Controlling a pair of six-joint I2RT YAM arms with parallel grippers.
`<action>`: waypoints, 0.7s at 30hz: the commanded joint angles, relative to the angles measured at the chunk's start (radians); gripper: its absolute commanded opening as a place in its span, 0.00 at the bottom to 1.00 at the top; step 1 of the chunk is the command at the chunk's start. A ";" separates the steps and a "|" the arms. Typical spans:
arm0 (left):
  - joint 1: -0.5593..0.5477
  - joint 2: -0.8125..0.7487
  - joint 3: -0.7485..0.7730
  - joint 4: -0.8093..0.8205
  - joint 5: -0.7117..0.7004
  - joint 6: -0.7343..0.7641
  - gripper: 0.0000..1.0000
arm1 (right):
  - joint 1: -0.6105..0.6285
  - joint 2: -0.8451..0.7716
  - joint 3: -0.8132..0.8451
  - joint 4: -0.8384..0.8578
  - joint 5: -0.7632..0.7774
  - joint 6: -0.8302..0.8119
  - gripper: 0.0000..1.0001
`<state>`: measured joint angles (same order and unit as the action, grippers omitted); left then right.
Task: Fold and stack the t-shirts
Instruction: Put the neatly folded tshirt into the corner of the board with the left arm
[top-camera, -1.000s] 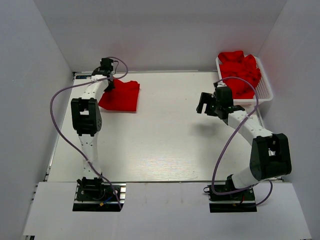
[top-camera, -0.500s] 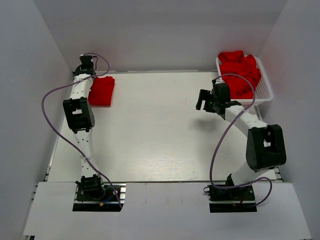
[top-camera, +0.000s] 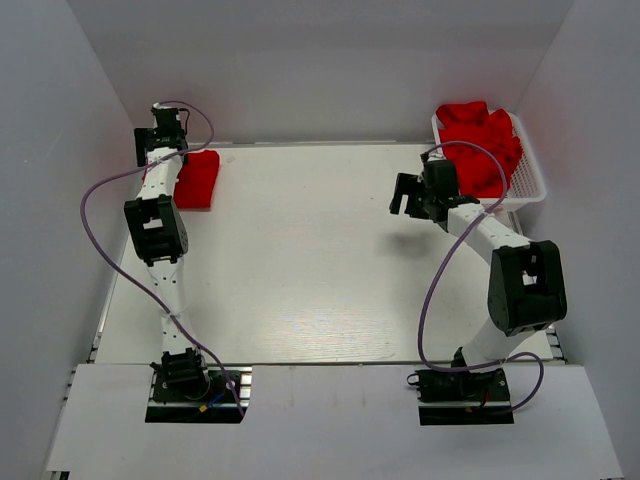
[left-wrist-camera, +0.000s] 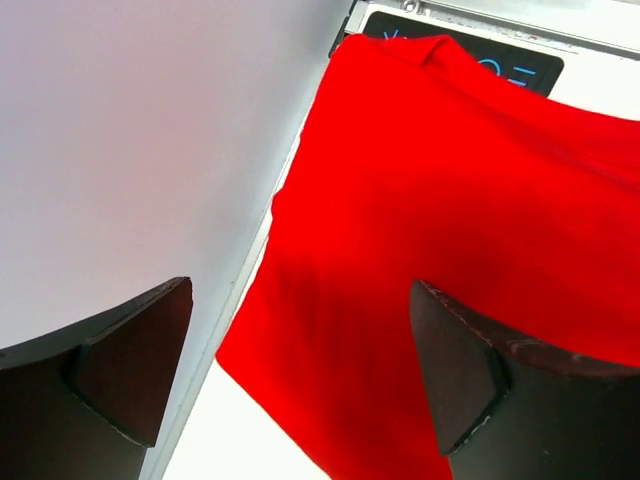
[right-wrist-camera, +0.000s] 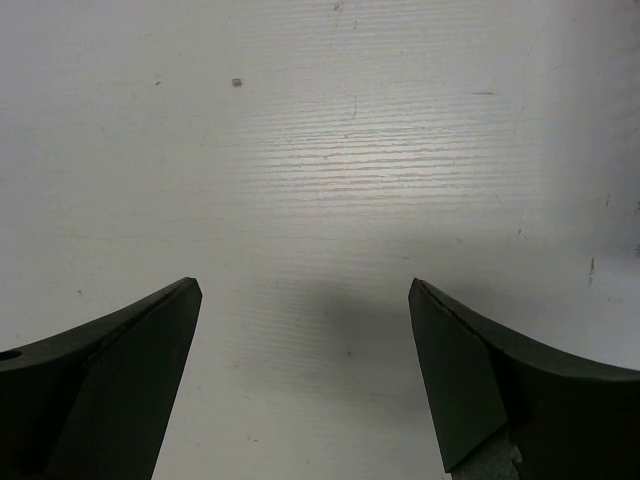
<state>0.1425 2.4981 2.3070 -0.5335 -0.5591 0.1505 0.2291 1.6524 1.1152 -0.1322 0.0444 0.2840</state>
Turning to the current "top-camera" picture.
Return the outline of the red t shirt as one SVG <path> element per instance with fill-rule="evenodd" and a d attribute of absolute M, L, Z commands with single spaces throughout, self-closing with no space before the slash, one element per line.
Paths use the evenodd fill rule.
<path fill-rule="evenodd" d="M 166 180 L 170 180 L 170 193 L 176 207 L 184 211 L 208 211 L 211 209 L 214 187 L 220 169 L 220 155 L 215 150 L 191 153 L 179 172 L 160 166 L 150 169 L 143 177 L 140 190 L 142 198 L 154 198 L 159 193 L 168 194 Z"/>

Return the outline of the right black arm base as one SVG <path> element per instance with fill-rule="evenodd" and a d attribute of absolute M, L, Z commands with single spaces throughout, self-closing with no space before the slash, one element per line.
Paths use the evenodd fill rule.
<path fill-rule="evenodd" d="M 483 426 L 514 423 L 502 368 L 492 372 L 416 370 L 407 384 L 417 391 L 421 426 Z"/>

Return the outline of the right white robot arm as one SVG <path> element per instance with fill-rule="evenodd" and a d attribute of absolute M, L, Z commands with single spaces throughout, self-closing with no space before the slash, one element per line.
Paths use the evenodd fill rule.
<path fill-rule="evenodd" d="M 456 238 L 430 284 L 419 318 L 418 352 L 431 369 L 453 372 L 451 384 L 472 399 L 488 385 L 485 371 L 506 361 L 524 340 L 567 315 L 564 275 L 558 246 L 532 241 L 502 224 L 473 196 L 459 193 L 455 166 L 448 160 L 424 164 L 419 175 L 400 173 L 389 210 L 430 220 Z M 471 341 L 459 349 L 450 367 L 437 367 L 423 350 L 426 313 L 435 288 L 453 254 L 466 244 L 489 266 L 488 319 Z"/>

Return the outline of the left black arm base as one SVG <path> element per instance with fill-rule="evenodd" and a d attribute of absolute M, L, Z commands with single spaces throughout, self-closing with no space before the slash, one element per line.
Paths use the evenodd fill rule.
<path fill-rule="evenodd" d="M 145 422 L 148 424 L 239 424 L 246 413 L 252 369 L 222 371 L 205 364 L 191 348 L 164 353 L 153 370 Z"/>

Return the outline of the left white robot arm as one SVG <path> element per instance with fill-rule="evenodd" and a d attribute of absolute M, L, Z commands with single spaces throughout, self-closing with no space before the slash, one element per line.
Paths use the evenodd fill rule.
<path fill-rule="evenodd" d="M 124 213 L 134 250 L 163 303 L 161 354 L 181 355 L 192 347 L 180 331 L 191 325 L 183 282 L 188 236 L 174 200 L 186 133 L 178 108 L 156 103 L 151 112 L 154 126 L 134 130 L 138 164 L 147 170 L 139 193 L 125 203 Z"/>

